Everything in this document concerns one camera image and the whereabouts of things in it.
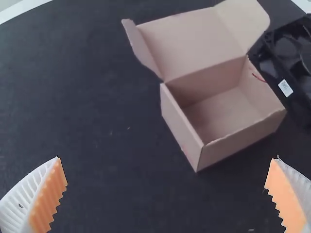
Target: box lid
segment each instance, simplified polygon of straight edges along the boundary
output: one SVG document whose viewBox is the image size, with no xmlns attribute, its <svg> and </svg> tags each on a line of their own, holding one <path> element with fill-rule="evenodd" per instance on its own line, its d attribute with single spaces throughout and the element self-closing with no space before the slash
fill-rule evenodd
<svg viewBox="0 0 311 233">
<path fill-rule="evenodd" d="M 136 26 L 122 20 L 136 57 L 163 81 L 245 56 L 270 24 L 256 0 L 214 7 Z"/>
</svg>

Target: black carpet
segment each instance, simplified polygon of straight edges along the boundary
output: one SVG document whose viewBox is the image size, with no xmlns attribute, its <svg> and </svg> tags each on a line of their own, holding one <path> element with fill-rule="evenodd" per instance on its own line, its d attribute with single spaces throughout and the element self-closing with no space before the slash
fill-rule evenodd
<svg viewBox="0 0 311 233">
<path fill-rule="evenodd" d="M 1 25 L 0 197 L 58 155 L 69 186 L 52 232 L 284 232 L 263 188 L 269 163 L 279 154 L 311 177 L 310 138 L 287 118 L 195 174 L 161 117 L 160 80 L 121 26 L 217 2 L 55 0 Z M 292 14 L 282 6 L 272 27 Z"/>
</svg>

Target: sticker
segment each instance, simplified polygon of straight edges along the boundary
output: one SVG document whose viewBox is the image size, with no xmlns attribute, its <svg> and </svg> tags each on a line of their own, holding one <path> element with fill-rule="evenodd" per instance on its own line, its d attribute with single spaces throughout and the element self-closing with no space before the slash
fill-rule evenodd
<svg viewBox="0 0 311 233">
<path fill-rule="evenodd" d="M 292 0 L 305 13 L 311 13 L 311 0 Z"/>
<path fill-rule="evenodd" d="M 284 79 L 283 81 L 281 81 L 278 84 L 278 87 L 281 89 L 281 91 L 283 92 L 283 94 L 285 95 L 285 97 L 290 96 L 292 93 L 294 93 L 294 91 L 292 90 L 292 88 L 288 85 L 288 83 L 286 82 L 286 80 Z"/>
</svg>

